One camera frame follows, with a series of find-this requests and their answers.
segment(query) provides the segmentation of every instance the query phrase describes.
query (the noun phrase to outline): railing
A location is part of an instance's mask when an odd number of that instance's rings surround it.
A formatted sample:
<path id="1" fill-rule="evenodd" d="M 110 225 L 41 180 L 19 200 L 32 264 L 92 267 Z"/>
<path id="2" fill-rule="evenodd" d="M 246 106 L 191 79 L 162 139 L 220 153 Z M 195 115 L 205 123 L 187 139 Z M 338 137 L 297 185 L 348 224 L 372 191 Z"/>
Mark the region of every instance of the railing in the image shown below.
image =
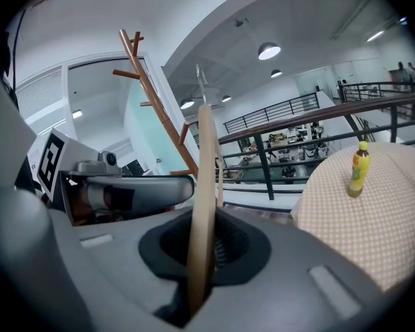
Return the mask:
<path id="1" fill-rule="evenodd" d="M 234 133 L 235 131 L 241 131 L 256 125 L 269 123 L 280 118 L 285 118 L 286 116 L 303 113 L 317 108 L 319 108 L 317 93 L 314 92 L 245 114 L 244 116 L 224 123 L 224 126 L 228 133 Z"/>
<path id="2" fill-rule="evenodd" d="M 409 93 L 407 95 L 395 95 L 387 98 L 374 98 L 371 100 L 365 100 L 363 102 L 349 102 L 346 104 L 341 104 L 335 107 L 329 107 L 325 109 L 318 109 L 315 111 L 308 112 L 304 115 L 297 116 L 294 118 L 290 118 L 287 120 L 279 120 L 276 122 L 271 122 L 264 125 L 259 125 L 257 127 L 253 127 L 251 129 L 245 129 L 243 131 L 236 132 L 234 134 L 230 134 L 224 136 L 219 139 L 219 143 L 227 144 L 229 142 L 238 141 L 242 138 L 249 138 L 253 137 L 255 139 L 256 149 L 251 151 L 240 152 L 236 154 L 227 154 L 223 155 L 223 158 L 234 158 L 237 156 L 252 156 L 257 155 L 259 157 L 259 164 L 254 166 L 244 165 L 244 166 L 230 166 L 223 168 L 224 171 L 231 171 L 237 172 L 240 170 L 249 170 L 249 169 L 261 169 L 262 175 L 259 178 L 224 178 L 225 182 L 245 182 L 245 183 L 265 183 L 266 190 L 264 192 L 268 193 L 269 199 L 274 199 L 275 190 L 273 189 L 273 183 L 298 183 L 299 181 L 307 181 L 308 176 L 284 176 L 281 178 L 273 178 L 271 176 L 271 170 L 276 168 L 286 169 L 289 167 L 297 167 L 300 165 L 304 165 L 307 167 L 315 168 L 319 163 L 321 163 L 326 156 L 319 157 L 316 156 L 318 150 L 323 148 L 323 144 L 327 143 L 329 148 L 329 143 L 335 140 L 347 139 L 352 137 L 361 137 L 367 134 L 373 134 L 380 131 L 390 131 L 391 137 L 390 142 L 396 142 L 396 134 L 397 129 L 402 127 L 409 127 L 415 125 L 415 120 L 411 120 L 409 122 L 397 122 L 397 107 L 401 107 L 406 104 L 413 104 L 415 105 L 415 93 Z M 391 109 L 391 124 L 385 125 L 381 127 L 375 128 L 366 128 L 359 131 L 352 131 L 350 133 L 338 134 L 335 136 L 327 136 L 324 138 L 317 138 L 313 140 L 303 141 L 303 142 L 296 142 L 294 144 L 287 144 L 282 146 L 272 146 L 270 148 L 265 148 L 263 146 L 263 141 L 261 139 L 261 134 L 279 131 L 282 129 L 290 129 L 293 127 L 298 127 L 300 125 L 305 125 L 308 123 L 319 122 L 321 120 L 328 120 L 331 118 L 342 117 L 342 116 L 349 116 L 351 114 L 372 111 L 374 109 L 385 109 L 389 107 Z M 407 141 L 403 143 L 404 145 L 415 145 L 415 140 Z M 303 152 L 306 152 L 307 148 L 314 149 L 312 160 L 294 160 L 294 161 L 287 161 L 283 163 L 268 163 L 268 159 L 266 155 L 269 152 L 274 151 L 289 151 L 290 149 L 302 149 Z M 261 190 L 248 190 L 247 192 L 261 192 Z"/>
<path id="3" fill-rule="evenodd" d="M 343 103 L 359 102 L 372 98 L 392 95 L 409 95 L 415 93 L 415 83 L 410 82 L 367 82 L 364 84 L 340 85 L 340 99 Z M 415 104 L 412 107 L 404 104 L 397 107 L 402 118 L 415 119 Z"/>

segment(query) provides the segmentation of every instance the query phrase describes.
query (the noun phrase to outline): ceiling light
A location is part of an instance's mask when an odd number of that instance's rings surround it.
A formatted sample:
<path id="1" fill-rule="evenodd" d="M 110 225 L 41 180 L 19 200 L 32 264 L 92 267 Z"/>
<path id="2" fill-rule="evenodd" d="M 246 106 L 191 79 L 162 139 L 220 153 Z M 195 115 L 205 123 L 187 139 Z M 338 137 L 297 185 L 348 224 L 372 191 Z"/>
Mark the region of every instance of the ceiling light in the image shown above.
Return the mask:
<path id="1" fill-rule="evenodd" d="M 83 116 L 83 113 L 78 109 L 77 111 L 72 112 L 72 118 L 77 118 Z"/>
<path id="2" fill-rule="evenodd" d="M 272 70 L 272 73 L 270 73 L 270 77 L 277 77 L 280 76 L 282 72 L 278 69 Z"/>
<path id="3" fill-rule="evenodd" d="M 183 98 L 180 102 L 180 108 L 181 109 L 186 109 L 191 107 L 195 102 L 193 101 L 192 98 Z"/>
<path id="4" fill-rule="evenodd" d="M 375 38 L 377 38 L 377 37 L 381 36 L 383 33 L 384 33 L 384 31 L 383 31 L 383 30 L 381 30 L 381 31 L 380 31 L 380 32 L 378 32 L 376 35 L 373 35 L 372 37 L 370 37 L 370 38 L 367 40 L 367 42 L 370 42 L 372 39 L 375 39 Z"/>
<path id="5" fill-rule="evenodd" d="M 277 44 L 267 41 L 266 43 L 263 43 L 260 48 L 258 48 L 258 59 L 266 60 L 274 57 L 280 52 L 280 50 L 281 48 Z"/>

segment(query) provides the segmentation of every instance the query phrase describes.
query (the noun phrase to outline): desk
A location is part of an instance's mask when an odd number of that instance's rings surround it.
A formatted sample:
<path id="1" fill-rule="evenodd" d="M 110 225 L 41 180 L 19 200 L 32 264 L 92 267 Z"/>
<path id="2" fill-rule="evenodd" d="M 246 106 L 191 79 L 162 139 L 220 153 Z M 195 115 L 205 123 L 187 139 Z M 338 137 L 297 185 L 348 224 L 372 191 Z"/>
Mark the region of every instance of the desk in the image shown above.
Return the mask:
<path id="1" fill-rule="evenodd" d="M 351 198 L 347 185 L 356 149 L 342 149 L 323 161 L 291 214 L 300 229 L 358 264 L 387 290 L 415 269 L 415 148 L 369 143 L 365 186 Z"/>

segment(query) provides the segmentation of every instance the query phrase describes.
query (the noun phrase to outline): ceiling pipe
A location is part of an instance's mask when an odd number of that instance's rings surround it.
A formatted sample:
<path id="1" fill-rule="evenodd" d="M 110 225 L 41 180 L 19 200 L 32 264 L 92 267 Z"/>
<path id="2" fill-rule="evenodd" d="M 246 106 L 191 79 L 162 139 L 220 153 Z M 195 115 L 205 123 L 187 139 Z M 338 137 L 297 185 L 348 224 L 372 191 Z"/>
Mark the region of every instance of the ceiling pipe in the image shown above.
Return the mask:
<path id="1" fill-rule="evenodd" d="M 340 38 L 344 31 L 358 17 L 358 15 L 366 8 L 366 6 L 370 2 L 371 0 L 361 0 L 360 3 L 356 6 L 355 10 L 349 16 L 349 18 L 344 19 L 344 23 L 331 35 L 330 39 L 337 40 L 338 38 Z"/>

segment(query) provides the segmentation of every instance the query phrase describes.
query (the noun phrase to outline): checkered pattern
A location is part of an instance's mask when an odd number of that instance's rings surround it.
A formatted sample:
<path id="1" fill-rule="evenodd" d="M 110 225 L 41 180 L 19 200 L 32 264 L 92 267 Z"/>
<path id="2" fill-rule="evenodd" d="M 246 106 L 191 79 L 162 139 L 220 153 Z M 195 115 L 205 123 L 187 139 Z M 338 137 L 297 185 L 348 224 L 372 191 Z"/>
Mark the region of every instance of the checkered pattern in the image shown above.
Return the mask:
<path id="1" fill-rule="evenodd" d="M 343 149 L 318 166 L 291 214 L 299 228 L 387 290 L 415 269 L 415 148 L 369 143 L 365 186 L 351 198 L 347 185 L 356 150 Z"/>

